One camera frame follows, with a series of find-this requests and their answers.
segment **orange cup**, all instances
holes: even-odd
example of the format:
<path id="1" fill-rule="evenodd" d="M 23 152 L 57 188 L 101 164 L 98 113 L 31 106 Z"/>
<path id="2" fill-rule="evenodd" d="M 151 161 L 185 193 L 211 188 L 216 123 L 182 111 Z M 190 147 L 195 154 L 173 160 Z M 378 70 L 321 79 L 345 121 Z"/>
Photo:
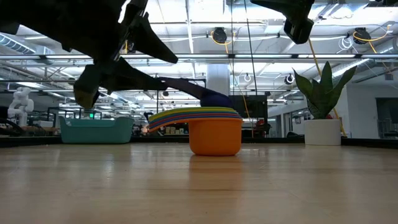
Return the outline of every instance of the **orange cup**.
<path id="1" fill-rule="evenodd" d="M 234 118 L 189 122 L 189 145 L 200 156 L 234 156 L 241 150 L 242 120 Z"/>

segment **white pillar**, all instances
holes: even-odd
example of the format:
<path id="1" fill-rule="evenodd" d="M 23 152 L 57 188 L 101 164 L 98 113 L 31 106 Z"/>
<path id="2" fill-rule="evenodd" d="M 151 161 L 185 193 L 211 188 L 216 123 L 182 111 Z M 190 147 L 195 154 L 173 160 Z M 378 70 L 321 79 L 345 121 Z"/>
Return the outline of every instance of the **white pillar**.
<path id="1" fill-rule="evenodd" d="M 207 65 L 206 85 L 208 89 L 229 95 L 229 68 L 227 64 Z"/>

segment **snake plant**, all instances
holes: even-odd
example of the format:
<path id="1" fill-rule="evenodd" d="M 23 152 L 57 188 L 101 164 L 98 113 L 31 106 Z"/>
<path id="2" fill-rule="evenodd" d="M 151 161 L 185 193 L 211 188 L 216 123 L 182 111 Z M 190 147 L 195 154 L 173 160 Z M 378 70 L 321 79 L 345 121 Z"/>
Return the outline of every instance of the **snake plant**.
<path id="1" fill-rule="evenodd" d="M 308 109 L 315 119 L 326 119 L 330 111 L 336 106 L 344 86 L 352 79 L 356 67 L 353 67 L 341 76 L 336 85 L 333 85 L 333 77 L 329 62 L 322 71 L 320 82 L 310 80 L 294 71 L 298 89 L 307 97 Z"/>

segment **teal plastic tub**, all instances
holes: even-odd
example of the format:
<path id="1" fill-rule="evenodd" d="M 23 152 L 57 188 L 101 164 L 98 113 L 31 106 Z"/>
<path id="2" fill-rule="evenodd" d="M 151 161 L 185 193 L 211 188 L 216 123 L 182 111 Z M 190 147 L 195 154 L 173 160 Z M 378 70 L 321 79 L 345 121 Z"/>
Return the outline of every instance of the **teal plastic tub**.
<path id="1" fill-rule="evenodd" d="M 59 117 L 61 138 L 65 144 L 123 144 L 130 141 L 131 118 L 111 120 L 68 119 Z"/>

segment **white planter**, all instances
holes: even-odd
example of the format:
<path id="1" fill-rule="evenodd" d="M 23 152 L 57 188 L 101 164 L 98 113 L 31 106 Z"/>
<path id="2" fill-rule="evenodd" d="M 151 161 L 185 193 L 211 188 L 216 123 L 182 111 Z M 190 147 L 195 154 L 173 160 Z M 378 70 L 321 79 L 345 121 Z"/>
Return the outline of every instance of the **white planter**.
<path id="1" fill-rule="evenodd" d="M 305 144 L 316 146 L 341 145 L 340 120 L 318 119 L 304 122 Z"/>

